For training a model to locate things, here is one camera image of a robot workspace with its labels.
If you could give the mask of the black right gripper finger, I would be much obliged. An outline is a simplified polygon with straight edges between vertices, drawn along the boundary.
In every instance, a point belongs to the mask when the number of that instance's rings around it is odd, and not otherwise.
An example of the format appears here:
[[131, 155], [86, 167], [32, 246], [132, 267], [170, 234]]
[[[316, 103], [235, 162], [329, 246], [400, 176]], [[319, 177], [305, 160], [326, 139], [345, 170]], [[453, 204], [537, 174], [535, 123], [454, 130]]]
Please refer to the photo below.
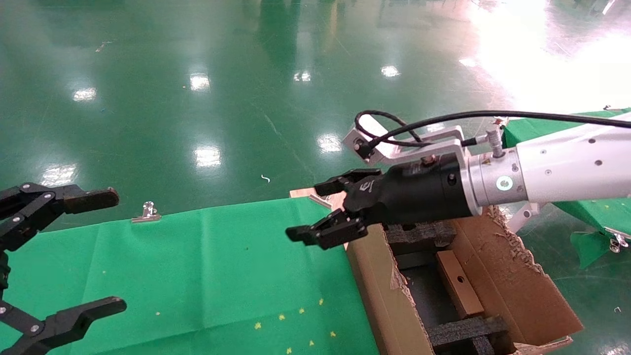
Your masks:
[[363, 238], [368, 231], [362, 218], [336, 209], [313, 225], [288, 227], [285, 233], [294, 243], [328, 250]]
[[319, 196], [334, 195], [343, 191], [351, 196], [369, 196], [376, 179], [374, 176], [381, 174], [381, 169], [352, 169], [316, 184], [314, 189]]

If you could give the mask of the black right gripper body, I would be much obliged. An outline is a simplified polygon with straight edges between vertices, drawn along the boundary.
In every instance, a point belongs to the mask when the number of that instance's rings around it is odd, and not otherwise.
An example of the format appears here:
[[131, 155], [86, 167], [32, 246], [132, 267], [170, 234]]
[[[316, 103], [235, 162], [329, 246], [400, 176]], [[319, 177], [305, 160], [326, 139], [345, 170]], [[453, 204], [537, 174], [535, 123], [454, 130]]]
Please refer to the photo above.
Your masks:
[[345, 211], [365, 224], [416, 224], [473, 216], [455, 154], [409, 162], [349, 187]]

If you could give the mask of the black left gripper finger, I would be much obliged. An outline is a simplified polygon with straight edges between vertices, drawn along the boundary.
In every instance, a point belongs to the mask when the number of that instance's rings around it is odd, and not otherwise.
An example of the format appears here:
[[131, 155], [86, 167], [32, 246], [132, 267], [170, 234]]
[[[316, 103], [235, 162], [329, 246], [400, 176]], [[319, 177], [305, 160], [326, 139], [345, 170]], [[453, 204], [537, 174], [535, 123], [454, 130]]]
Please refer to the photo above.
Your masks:
[[113, 188], [84, 191], [76, 184], [49, 188], [35, 183], [0, 194], [0, 249], [16, 251], [64, 214], [112, 208], [119, 204]]
[[1, 322], [22, 333], [13, 346], [2, 350], [3, 355], [45, 355], [80, 341], [93, 322], [122, 313], [128, 307], [120, 297], [105, 297], [38, 320], [6, 301], [1, 301], [0, 305]]

